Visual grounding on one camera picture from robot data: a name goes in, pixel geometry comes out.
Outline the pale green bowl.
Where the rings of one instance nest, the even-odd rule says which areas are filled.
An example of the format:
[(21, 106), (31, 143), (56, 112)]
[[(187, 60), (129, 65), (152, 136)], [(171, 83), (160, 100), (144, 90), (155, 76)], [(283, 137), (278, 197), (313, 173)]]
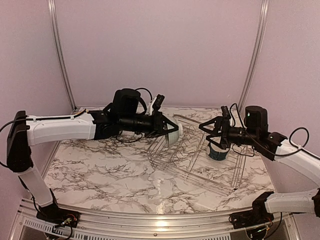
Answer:
[(168, 147), (174, 145), (179, 140), (180, 136), (183, 135), (183, 125), (181, 123), (177, 123), (177, 126), (177, 131), (173, 131), (165, 135), (165, 141)]

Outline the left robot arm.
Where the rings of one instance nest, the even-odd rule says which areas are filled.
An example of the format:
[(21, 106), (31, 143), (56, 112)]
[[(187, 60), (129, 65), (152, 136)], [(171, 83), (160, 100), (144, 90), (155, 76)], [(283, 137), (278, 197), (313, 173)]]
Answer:
[(52, 190), (46, 185), (31, 158), (31, 147), (65, 140), (105, 140), (122, 131), (141, 134), (145, 138), (165, 137), (168, 146), (183, 134), (183, 127), (161, 111), (164, 95), (146, 104), (138, 89), (123, 88), (115, 92), (113, 101), (102, 110), (86, 110), (61, 116), (39, 117), (18, 111), (6, 141), (6, 162), (1, 166), (18, 175), (22, 185), (38, 203), (38, 214), (53, 223), (69, 213), (60, 208)]

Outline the dark teal mug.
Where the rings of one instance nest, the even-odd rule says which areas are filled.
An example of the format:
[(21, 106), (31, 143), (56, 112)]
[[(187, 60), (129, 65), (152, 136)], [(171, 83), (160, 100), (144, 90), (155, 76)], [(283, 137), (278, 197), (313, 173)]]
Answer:
[(217, 147), (216, 145), (212, 143), (208, 143), (206, 147), (206, 154), (215, 161), (223, 161), (226, 159), (228, 153), (229, 153), (229, 148), (227, 149), (221, 149)]

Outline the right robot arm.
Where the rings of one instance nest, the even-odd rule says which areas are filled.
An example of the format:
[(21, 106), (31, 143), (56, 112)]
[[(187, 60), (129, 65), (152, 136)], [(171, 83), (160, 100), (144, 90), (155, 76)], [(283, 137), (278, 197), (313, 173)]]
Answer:
[[(268, 112), (265, 108), (250, 105), (245, 108), (245, 118), (241, 126), (232, 126), (232, 114), (227, 106), (222, 106), (222, 115), (199, 125), (207, 133), (206, 140), (221, 150), (237, 146), (251, 146), (265, 158), (286, 165), (315, 184), (320, 183), (320, 158), (278, 132), (269, 132)], [(320, 215), (319, 188), (278, 193), (266, 191), (252, 202), (252, 209), (235, 212), (230, 222), (235, 228), (257, 225), (273, 220), (274, 213), (296, 213)]]

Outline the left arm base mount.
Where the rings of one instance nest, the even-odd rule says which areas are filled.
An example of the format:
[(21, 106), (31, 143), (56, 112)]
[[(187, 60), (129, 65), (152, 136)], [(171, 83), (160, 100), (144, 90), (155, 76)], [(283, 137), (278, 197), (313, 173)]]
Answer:
[(61, 225), (63, 221), (66, 221), (68, 218), (70, 218), (71, 222), (67, 225), (71, 226), (72, 228), (76, 228), (79, 222), (80, 213), (74, 210), (60, 209), (57, 216), (45, 216), (44, 214), (38, 212), (36, 214), (36, 218), (56, 225)]

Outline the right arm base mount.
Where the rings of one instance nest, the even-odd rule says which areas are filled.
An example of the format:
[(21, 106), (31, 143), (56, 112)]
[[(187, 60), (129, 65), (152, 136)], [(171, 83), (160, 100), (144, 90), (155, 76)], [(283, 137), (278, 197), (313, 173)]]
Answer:
[(272, 222), (274, 215), (272, 213), (251, 209), (234, 212), (229, 215), (228, 220), (234, 229), (241, 229)]

